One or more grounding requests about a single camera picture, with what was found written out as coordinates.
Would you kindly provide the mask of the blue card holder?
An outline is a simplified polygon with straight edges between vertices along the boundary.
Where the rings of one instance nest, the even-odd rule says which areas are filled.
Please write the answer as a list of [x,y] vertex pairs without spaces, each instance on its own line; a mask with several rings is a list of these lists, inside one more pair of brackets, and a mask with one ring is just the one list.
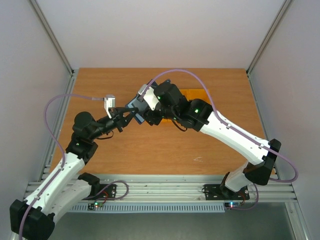
[[146,83],[146,85],[147,87],[143,91],[142,96],[139,96],[137,92],[136,96],[125,106],[126,108],[138,108],[138,113],[134,116],[134,119],[140,125],[143,123],[147,123],[142,117],[142,113],[145,110],[150,109],[148,104],[143,100],[143,96],[145,95],[149,87],[153,88],[154,94],[159,100],[159,103],[156,105],[156,110],[160,109],[161,107],[171,108],[172,105],[172,101],[170,100],[170,90],[172,88],[172,83],[170,79],[166,79],[160,84],[157,84],[157,82],[154,80],[150,80],[148,83]]

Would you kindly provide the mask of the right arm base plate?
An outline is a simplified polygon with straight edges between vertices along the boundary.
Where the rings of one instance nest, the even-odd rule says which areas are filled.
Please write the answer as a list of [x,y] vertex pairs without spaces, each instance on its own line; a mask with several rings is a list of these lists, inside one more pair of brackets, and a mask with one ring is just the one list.
[[219,184],[205,184],[201,191],[207,201],[246,201],[250,199],[247,186],[242,187],[238,192],[233,192],[228,188],[220,188]]

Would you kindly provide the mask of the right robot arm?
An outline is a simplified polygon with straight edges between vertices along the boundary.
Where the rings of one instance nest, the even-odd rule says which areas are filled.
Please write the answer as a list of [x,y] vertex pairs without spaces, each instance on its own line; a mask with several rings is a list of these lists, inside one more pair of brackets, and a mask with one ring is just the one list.
[[199,98],[188,100],[168,80],[158,86],[144,85],[138,95],[148,105],[142,115],[151,126],[158,125],[163,119],[176,121],[186,129],[216,138],[246,158],[243,166],[224,176],[217,190],[224,199],[231,199],[251,183],[268,184],[281,147],[278,140],[261,139],[233,126],[209,103]]

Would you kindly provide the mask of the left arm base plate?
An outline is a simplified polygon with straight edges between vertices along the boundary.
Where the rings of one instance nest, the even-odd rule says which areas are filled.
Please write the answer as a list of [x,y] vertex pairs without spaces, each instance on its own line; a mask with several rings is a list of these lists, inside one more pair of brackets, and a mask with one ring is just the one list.
[[100,184],[99,186],[95,186],[84,200],[112,199],[116,197],[116,193],[116,184]]

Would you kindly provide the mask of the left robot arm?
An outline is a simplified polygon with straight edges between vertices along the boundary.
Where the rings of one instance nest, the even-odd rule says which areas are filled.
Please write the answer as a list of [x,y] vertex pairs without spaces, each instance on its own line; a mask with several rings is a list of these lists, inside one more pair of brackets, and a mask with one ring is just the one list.
[[108,185],[101,187],[100,179],[86,172],[65,187],[95,154],[95,140],[114,129],[122,132],[138,111],[136,107],[116,107],[99,120],[87,111],[75,116],[71,141],[59,164],[32,194],[23,201],[16,199],[9,208],[11,230],[19,239],[47,240],[58,220],[77,202],[97,200],[101,193],[112,197]]

